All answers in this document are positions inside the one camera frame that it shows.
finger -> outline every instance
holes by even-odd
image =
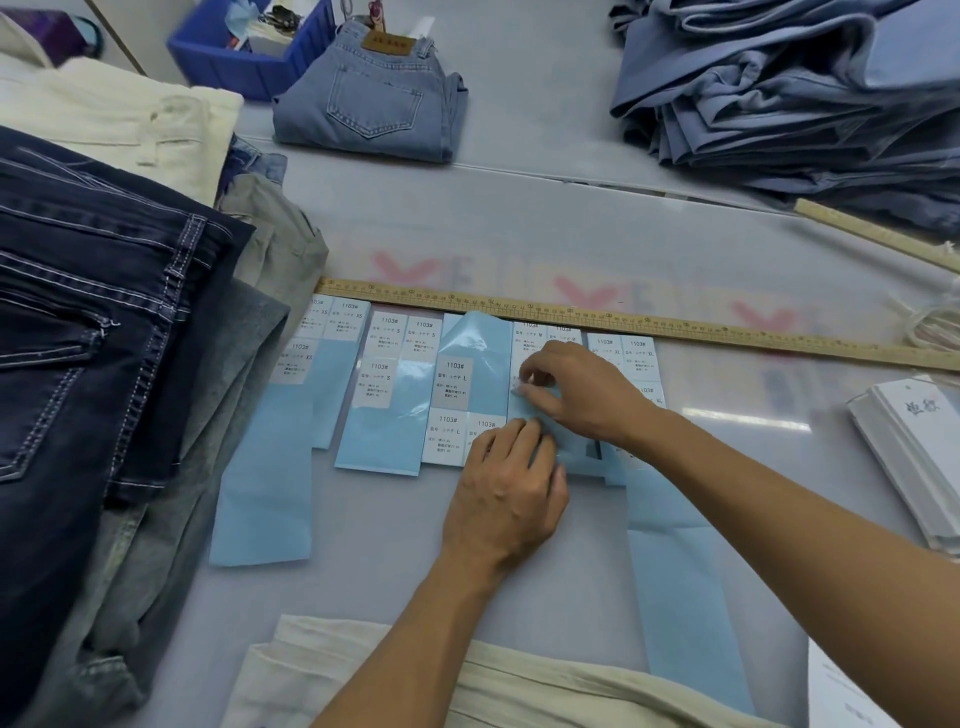
[[[543,425],[540,424],[540,420],[537,418],[527,420],[527,424],[516,436],[508,459],[526,469],[530,465],[530,458],[534,456],[534,450],[537,449],[541,433],[543,433]]]
[[[534,458],[533,465],[530,466],[530,474],[537,478],[537,482],[549,485],[550,474],[553,473],[556,465],[557,441],[553,439],[553,435],[545,435],[540,440],[537,457]]]
[[[558,465],[550,482],[550,495],[546,499],[546,528],[553,535],[560,525],[560,518],[570,502],[570,491],[566,487],[566,468]]]
[[[552,341],[548,341],[546,345],[550,346],[550,344],[553,343]],[[555,376],[556,373],[554,370],[557,367],[557,363],[558,357],[556,352],[544,347],[539,352],[530,354],[526,358],[526,361],[520,364],[520,381],[529,381],[530,377],[534,374],[539,376]]]
[[[475,468],[483,462],[483,459],[487,457],[487,450],[490,449],[490,445],[493,443],[497,432],[499,432],[499,430],[489,429],[477,435],[476,440],[473,441],[473,445],[470,446],[470,452],[467,454],[467,462],[464,463],[464,470],[467,468]]]
[[[564,404],[549,389],[536,384],[520,384],[516,391],[551,420],[557,420],[563,414]]]
[[[493,438],[493,444],[490,445],[491,460],[505,460],[514,446],[516,436],[520,434],[525,420],[510,420],[506,426],[500,427],[496,431],[496,437]]]

dark blue jeans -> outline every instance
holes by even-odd
[[[0,128],[0,725],[36,687],[111,479],[125,462],[169,469],[182,429],[133,462],[135,433],[211,272],[251,231]]]

back pocket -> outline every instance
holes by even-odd
[[[108,322],[0,288],[0,481],[22,476]]]
[[[341,66],[333,78],[326,112],[367,139],[413,129],[423,99],[415,88],[380,81]]]

blue plastic bin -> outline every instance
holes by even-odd
[[[300,25],[282,59],[227,48],[224,18],[230,0],[204,0],[167,40],[167,48],[191,84],[226,88],[253,101],[286,91],[333,41],[337,27],[331,0],[321,0]],[[263,10],[269,0],[254,0]]]

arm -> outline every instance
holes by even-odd
[[[904,728],[956,722],[960,567],[659,409],[581,346],[550,342],[520,374],[522,393],[561,425],[669,478]],[[541,386],[554,381],[559,399]]]
[[[536,420],[514,420],[473,442],[450,501],[440,556],[313,728],[444,725],[487,602],[509,571],[553,534],[569,498],[563,468],[554,470],[557,446],[540,435]]]

